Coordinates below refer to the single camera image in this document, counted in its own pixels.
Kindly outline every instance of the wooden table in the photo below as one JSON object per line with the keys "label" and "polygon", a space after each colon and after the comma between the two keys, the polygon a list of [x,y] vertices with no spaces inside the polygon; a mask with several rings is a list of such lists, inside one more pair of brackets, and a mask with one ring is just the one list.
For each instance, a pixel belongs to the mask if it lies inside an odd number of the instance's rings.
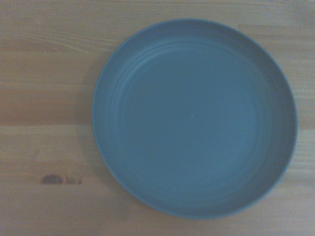
{"label": "wooden table", "polygon": [[[114,180],[93,138],[92,95],[106,60],[133,33],[174,18],[221,22],[255,39],[297,104],[297,145],[281,182],[222,219],[145,206]],[[0,3],[1,236],[314,236],[314,142],[314,0]]]}

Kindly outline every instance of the tabletop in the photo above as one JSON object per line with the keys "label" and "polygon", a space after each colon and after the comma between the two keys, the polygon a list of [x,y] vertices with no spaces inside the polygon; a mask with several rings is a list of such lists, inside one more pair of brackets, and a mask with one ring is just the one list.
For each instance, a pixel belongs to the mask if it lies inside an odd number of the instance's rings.
{"label": "tabletop", "polygon": [[[93,137],[98,75],[151,24],[220,22],[262,45],[286,75],[299,130],[288,170],[254,206],[213,220],[156,211],[125,191]],[[2,0],[0,235],[314,236],[314,0]]]}

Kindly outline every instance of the plate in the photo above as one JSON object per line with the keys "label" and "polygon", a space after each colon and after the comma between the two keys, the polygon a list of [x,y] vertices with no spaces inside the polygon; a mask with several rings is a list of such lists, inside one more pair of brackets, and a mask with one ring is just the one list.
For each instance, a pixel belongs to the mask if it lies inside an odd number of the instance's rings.
{"label": "plate", "polygon": [[286,170],[297,113],[271,56],[228,26],[158,23],[124,42],[94,91],[98,149],[132,195],[215,218],[261,199]]}

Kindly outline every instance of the blue plate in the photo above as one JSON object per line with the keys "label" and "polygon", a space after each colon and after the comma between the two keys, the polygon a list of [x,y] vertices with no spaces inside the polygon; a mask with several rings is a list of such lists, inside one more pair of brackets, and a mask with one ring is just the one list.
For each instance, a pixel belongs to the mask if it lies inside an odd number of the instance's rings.
{"label": "blue plate", "polygon": [[297,133],[292,92],[271,56],[230,27],[194,19],[123,43],[99,76],[92,117],[118,182],[188,218],[260,199],[287,168]]}

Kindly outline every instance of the wood grain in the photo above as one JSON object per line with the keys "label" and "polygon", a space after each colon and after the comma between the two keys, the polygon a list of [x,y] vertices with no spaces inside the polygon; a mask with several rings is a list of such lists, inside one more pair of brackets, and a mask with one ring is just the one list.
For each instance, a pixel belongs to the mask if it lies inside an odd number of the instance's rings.
{"label": "wood grain", "polygon": [[[280,183],[256,205],[215,220],[145,206],[97,150],[91,105],[114,50],[151,24],[217,21],[277,61],[299,131]],[[315,235],[315,2],[313,0],[3,0],[0,4],[0,235]],[[62,184],[43,184],[57,176]]]}

